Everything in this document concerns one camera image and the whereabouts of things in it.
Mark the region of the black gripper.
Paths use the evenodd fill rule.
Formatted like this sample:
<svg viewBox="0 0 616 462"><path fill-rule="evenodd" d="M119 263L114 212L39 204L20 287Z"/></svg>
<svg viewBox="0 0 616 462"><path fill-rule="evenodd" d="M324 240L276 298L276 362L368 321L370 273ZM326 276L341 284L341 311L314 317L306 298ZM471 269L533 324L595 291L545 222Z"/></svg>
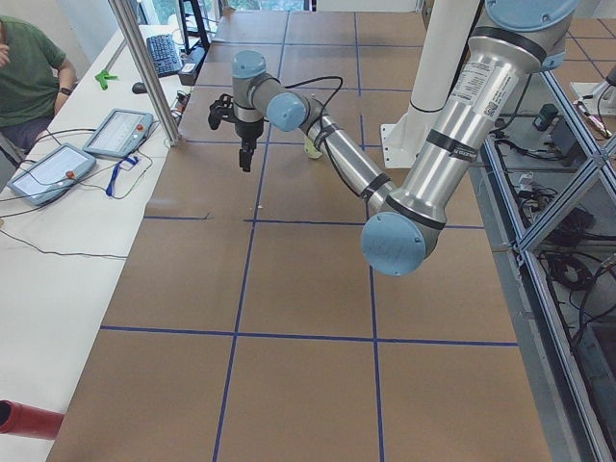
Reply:
<svg viewBox="0 0 616 462"><path fill-rule="evenodd" d="M242 140L242 148L239 150L239 166L243 172L250 172L257 141L264 133L264 120L262 118L253 122L239 120L235 123L235 131Z"/></svg>

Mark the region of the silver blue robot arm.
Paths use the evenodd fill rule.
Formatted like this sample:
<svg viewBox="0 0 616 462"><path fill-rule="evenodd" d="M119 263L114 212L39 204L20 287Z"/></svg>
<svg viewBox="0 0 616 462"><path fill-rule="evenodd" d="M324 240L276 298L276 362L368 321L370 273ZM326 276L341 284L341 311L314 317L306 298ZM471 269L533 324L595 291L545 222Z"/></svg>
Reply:
<svg viewBox="0 0 616 462"><path fill-rule="evenodd" d="M526 77L560 66L574 1L437 1L407 112L383 128L386 164L407 167L401 186L378 167L320 101L283 86L263 55L245 50L232 62L230 120L249 169L253 126L300 130L328 156L346 185L372 209L361 234L370 265L401 276L434 250L446 207L478 149Z"/></svg>

